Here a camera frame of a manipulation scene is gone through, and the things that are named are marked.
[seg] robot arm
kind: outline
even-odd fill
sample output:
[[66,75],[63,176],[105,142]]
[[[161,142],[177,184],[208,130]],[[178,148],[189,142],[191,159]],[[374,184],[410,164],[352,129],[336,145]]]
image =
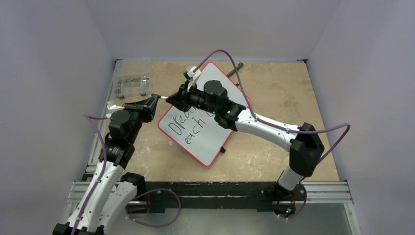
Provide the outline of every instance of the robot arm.
[[[143,176],[134,173],[121,175],[133,155],[134,142],[142,124],[154,118],[158,99],[158,95],[153,95],[146,100],[117,107],[118,111],[110,118],[110,131],[105,136],[103,148],[107,154],[106,163],[101,153],[100,162],[79,206],[65,224],[55,226],[53,235],[103,235],[125,205],[147,191]],[[115,193],[110,195],[114,186]],[[85,208],[79,215],[82,205]]]
[[[215,121],[223,128],[253,134],[277,144],[290,153],[290,164],[281,174],[276,188],[290,192],[303,177],[309,177],[324,151],[324,146],[317,134],[296,134],[282,131],[269,125],[258,122],[245,106],[237,104],[228,98],[227,90],[220,81],[211,80],[204,84],[203,90],[197,89],[191,69],[184,71],[186,82],[179,87],[179,91],[169,96],[166,102],[179,110],[188,111],[195,107],[215,115]],[[302,131],[313,131],[315,128],[308,123],[302,126],[290,125],[262,117],[257,118]]]

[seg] white cable clip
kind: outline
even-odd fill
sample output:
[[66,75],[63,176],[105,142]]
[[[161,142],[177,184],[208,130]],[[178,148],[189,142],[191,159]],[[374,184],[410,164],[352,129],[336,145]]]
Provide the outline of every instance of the white cable clip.
[[190,78],[189,85],[187,86],[187,92],[190,91],[190,88],[193,86],[193,84],[196,84],[197,80],[199,79],[202,72],[200,70],[196,70],[193,72],[193,70],[196,69],[196,66],[193,66],[191,69],[187,68],[187,76]]
[[113,100],[107,102],[108,113],[105,115],[107,118],[110,118],[113,113],[118,110],[124,109],[122,106],[116,106]]

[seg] red whiteboard border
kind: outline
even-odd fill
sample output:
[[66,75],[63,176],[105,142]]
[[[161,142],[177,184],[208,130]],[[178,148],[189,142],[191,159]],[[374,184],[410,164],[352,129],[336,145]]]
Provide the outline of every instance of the red whiteboard border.
[[[222,72],[223,73],[223,75],[225,76],[225,77],[228,77],[228,76],[226,76],[226,74],[215,64],[215,63],[213,63],[213,62],[208,62],[208,63],[206,63],[206,65],[203,67],[203,69],[202,69],[202,71],[205,69],[205,67],[208,65],[208,64],[213,64],[213,65],[215,65],[215,67],[217,67],[218,69],[219,69],[219,71],[220,72]],[[233,84],[233,85],[235,85],[239,90],[241,90],[240,89],[240,87],[238,87],[230,78],[228,78],[229,79],[229,81],[231,81],[231,83]],[[193,154],[191,154],[183,145],[181,145],[181,144],[179,144],[177,141],[175,141],[170,135],[168,135],[164,130],[162,130],[161,128],[160,128],[160,121],[164,118],[164,116],[166,116],[166,114],[170,111],[170,109],[172,108],[173,106],[170,106],[170,108],[164,113],[164,115],[163,115],[163,117],[161,117],[160,118],[160,120],[159,120],[159,122],[157,123],[157,126],[158,126],[158,128],[163,132],[163,133],[165,133],[172,141],[174,141],[177,145],[179,145],[180,147],[182,147],[182,149],[184,149],[187,153],[189,153],[192,157],[194,157],[198,162],[200,162],[202,165],[204,165],[204,166],[206,166],[206,167],[209,167],[209,166],[211,166],[212,164],[213,164],[213,162],[216,160],[216,158],[218,157],[218,155],[219,155],[219,152],[220,152],[220,149],[218,150],[218,152],[216,153],[216,156],[213,158],[213,160],[212,160],[212,162],[209,164],[209,165],[205,165],[203,162],[201,162],[198,158],[196,158]],[[226,138],[226,140],[223,142],[223,144],[222,144],[222,146],[224,146],[225,145],[225,143],[228,141],[228,139],[229,139],[229,137],[231,136],[231,134],[233,133],[233,131],[231,130],[231,132],[229,133],[229,135],[228,135],[228,137]]]

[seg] white enclosure wall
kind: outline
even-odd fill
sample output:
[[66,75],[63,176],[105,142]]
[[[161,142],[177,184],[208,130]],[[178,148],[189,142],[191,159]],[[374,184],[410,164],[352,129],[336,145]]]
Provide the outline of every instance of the white enclosure wall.
[[113,67],[83,1],[0,1],[1,235],[63,222]]
[[414,233],[414,12],[343,0],[307,63],[325,125],[352,125],[334,156],[366,235]]
[[306,59],[340,0],[85,0],[115,58]]

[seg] whiteboard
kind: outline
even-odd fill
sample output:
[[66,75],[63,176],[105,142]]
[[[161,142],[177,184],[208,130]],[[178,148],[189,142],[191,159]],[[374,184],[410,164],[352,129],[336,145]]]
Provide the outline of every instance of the whiteboard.
[[[240,89],[212,62],[203,69],[197,81],[199,90],[210,80],[218,80],[228,90],[230,100],[247,106]],[[180,145],[201,164],[210,166],[228,140],[232,130],[222,128],[214,120],[214,115],[190,108],[183,112],[171,106],[159,120],[159,129]]]

